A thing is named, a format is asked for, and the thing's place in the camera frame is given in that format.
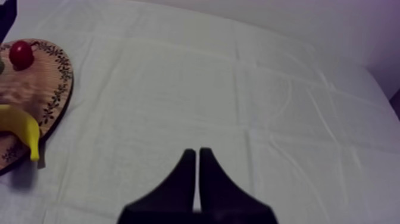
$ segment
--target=yellow banana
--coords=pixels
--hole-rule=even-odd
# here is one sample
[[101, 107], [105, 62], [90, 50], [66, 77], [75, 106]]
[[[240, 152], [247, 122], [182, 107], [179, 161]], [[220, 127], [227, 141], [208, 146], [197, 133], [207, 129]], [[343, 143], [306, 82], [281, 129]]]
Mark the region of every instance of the yellow banana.
[[30, 159], [39, 159], [40, 130], [37, 121], [27, 112], [8, 104], [0, 104], [0, 131], [10, 131], [30, 148]]

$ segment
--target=decorative border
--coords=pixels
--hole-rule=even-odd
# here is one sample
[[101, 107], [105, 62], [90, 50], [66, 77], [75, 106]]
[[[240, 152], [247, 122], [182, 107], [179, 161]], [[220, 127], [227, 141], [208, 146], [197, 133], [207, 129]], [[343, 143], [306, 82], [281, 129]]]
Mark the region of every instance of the decorative border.
[[[52, 115], [55, 108], [60, 106], [61, 95], [68, 91], [68, 81], [73, 78], [73, 69], [70, 64], [70, 61], [67, 55], [64, 53], [62, 49], [59, 49], [55, 45], [46, 42], [46, 41], [30, 41], [31, 46], [37, 46], [37, 49], [44, 51], [49, 56], [55, 56], [55, 62], [58, 63], [58, 71], [61, 74], [60, 80], [62, 80], [62, 84], [59, 84], [57, 89], [54, 90], [54, 95], [51, 97], [51, 100], [47, 102], [47, 107], [43, 108], [44, 114], [42, 119], [39, 121], [39, 126], [43, 124], [47, 124], [49, 120], [53, 120], [55, 117]], [[10, 44], [3, 44], [0, 46], [0, 52], [6, 49], [10, 49]], [[1, 158], [9, 163], [18, 157], [18, 152], [22, 149], [23, 145], [20, 141], [16, 141], [16, 143], [9, 149], [6, 150], [6, 153], [1, 155]]]

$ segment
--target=cutting board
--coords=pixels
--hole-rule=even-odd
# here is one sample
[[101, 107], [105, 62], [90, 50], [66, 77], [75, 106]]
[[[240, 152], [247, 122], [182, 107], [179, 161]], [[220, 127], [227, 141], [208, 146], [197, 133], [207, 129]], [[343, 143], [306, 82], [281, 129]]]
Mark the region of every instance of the cutting board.
[[[54, 43], [24, 39], [32, 45], [33, 64], [21, 71], [14, 69], [8, 54], [14, 42], [2, 43], [0, 104], [12, 104], [31, 114], [39, 123], [40, 143], [49, 137], [60, 122], [71, 97], [73, 69], [67, 54]], [[0, 175], [13, 164], [29, 159], [29, 148], [9, 132], [0, 132]]]

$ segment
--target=cherry tomato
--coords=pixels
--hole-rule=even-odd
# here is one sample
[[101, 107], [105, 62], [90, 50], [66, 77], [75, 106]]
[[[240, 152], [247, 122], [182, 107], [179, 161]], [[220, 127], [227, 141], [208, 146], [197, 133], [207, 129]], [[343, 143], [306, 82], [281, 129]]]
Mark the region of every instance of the cherry tomato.
[[33, 51], [29, 43], [25, 41], [15, 42], [8, 55], [11, 63], [18, 69], [26, 69], [33, 63]]

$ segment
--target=white sheet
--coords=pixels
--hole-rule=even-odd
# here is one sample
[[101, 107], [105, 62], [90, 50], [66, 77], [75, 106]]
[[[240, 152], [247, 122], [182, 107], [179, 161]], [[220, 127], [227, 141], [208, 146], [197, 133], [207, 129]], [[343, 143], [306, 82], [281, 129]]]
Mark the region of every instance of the white sheet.
[[[237, 21], [133, 1], [19, 0], [7, 40], [64, 48], [46, 167], [0, 177], [1, 223], [115, 223], [209, 146], [280, 223], [397, 223], [399, 122], [361, 67]], [[199, 208], [198, 195], [195, 207]]]

